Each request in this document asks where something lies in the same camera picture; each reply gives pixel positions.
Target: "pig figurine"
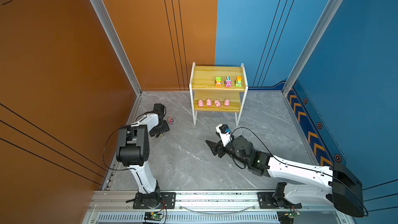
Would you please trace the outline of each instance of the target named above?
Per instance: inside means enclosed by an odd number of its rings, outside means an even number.
[[[218,100],[215,100],[214,104],[216,105],[216,107],[221,107],[221,102],[219,102]]]
[[[203,101],[202,100],[198,100],[198,106],[199,107],[203,107]]]

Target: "floor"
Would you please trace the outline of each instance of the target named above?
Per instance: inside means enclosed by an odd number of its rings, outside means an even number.
[[[205,140],[218,142],[218,124],[236,128],[233,113],[198,112],[193,125],[189,93],[143,93],[137,115],[153,109],[154,103],[167,108],[165,119],[174,117],[164,137],[149,137],[148,163],[162,190],[181,189],[274,189],[275,178],[258,177],[237,168],[228,156],[213,156]],[[288,160],[311,164],[311,159],[283,102],[281,92],[248,91],[239,122],[257,134],[270,151]],[[239,129],[255,149],[265,147],[249,131]],[[137,184],[130,171],[116,172],[111,190],[134,190]]]

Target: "toy car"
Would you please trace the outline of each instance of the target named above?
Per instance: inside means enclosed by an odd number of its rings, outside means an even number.
[[[232,87],[231,79],[229,78],[229,76],[225,78],[225,87]]]
[[[216,77],[216,87],[221,87],[221,76]]]
[[[236,77],[235,87],[242,87],[242,77],[240,76]]]

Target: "white shelf frame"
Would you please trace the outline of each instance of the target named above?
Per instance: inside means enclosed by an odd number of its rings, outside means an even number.
[[[239,120],[240,120],[240,117],[242,115],[243,106],[245,104],[246,95],[247,95],[247,92],[248,92],[248,89],[249,89],[248,80],[247,80],[247,77],[246,77],[245,66],[244,66],[243,63],[240,66],[243,69],[243,76],[244,76],[244,79],[245,79],[246,88],[245,88],[245,93],[243,94],[243,99],[242,99],[242,102],[241,102],[241,105],[240,105],[239,116],[238,116],[237,112],[235,113],[235,125],[236,126],[239,125]],[[193,125],[195,126],[196,125],[196,119],[197,119],[198,111],[195,111],[195,108],[193,106],[193,99],[194,98],[193,98],[193,92],[192,92],[192,79],[193,79],[193,71],[194,71],[194,69],[195,69],[195,62],[192,63],[191,79],[189,80],[189,94],[191,96],[192,118],[193,118]]]

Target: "wooden shelf board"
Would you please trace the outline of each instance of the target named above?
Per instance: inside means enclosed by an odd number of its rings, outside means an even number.
[[[198,100],[202,100],[204,103],[203,107],[198,106]],[[206,105],[206,100],[211,99],[211,107]],[[230,105],[224,106],[225,99],[229,99]],[[221,102],[221,107],[216,107],[214,100]],[[195,97],[193,100],[193,107],[195,111],[207,111],[207,112],[240,112],[240,96],[237,91],[217,91],[217,90],[198,90],[195,91]]]
[[[215,86],[216,76],[221,77],[222,87]],[[232,87],[225,87],[225,77],[229,76]],[[242,87],[235,87],[236,77],[242,77]],[[192,90],[218,90],[245,92],[246,84],[242,67],[195,66]]]

